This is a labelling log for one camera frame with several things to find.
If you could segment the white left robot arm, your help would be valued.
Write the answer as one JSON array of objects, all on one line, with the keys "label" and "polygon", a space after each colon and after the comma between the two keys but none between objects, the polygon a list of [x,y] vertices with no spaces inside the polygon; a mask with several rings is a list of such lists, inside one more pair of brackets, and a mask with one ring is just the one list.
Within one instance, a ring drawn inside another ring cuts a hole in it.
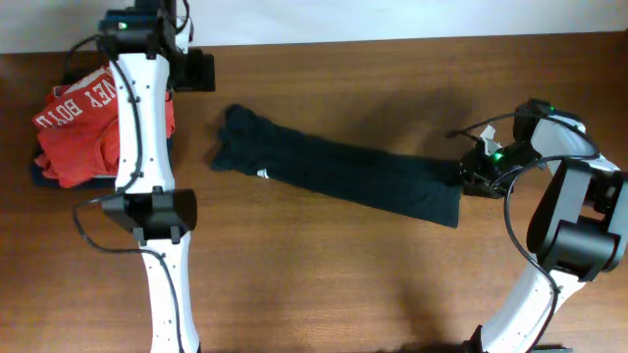
[{"label": "white left robot arm", "polygon": [[136,241],[148,280],[153,352],[198,352],[188,278],[195,194],[178,189],[171,168],[167,98],[204,90],[202,52],[191,51],[191,23],[174,1],[136,1],[99,24],[117,94],[120,139],[115,194],[105,214]]}]

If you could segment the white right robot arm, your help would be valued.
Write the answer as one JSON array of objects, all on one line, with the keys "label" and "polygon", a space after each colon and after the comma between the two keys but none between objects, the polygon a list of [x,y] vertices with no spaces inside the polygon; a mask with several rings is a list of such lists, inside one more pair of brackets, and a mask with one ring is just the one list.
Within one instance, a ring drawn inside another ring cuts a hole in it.
[{"label": "white right robot arm", "polygon": [[[513,142],[495,140],[491,120],[460,161],[467,195],[501,199],[506,231],[527,265],[501,308],[478,326],[465,352],[539,352],[558,309],[627,249],[627,174],[609,162],[578,116],[531,98],[508,115]],[[535,168],[551,180],[520,242],[511,223],[518,179]]]}]

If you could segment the dark green t-shirt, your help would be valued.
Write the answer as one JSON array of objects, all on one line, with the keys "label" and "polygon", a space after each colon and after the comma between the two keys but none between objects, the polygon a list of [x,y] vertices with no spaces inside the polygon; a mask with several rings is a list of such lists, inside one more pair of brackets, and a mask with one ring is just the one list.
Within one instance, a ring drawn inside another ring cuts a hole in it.
[{"label": "dark green t-shirt", "polygon": [[225,112],[211,169],[275,179],[340,200],[458,227],[459,163],[352,146],[279,126],[241,105]]}]

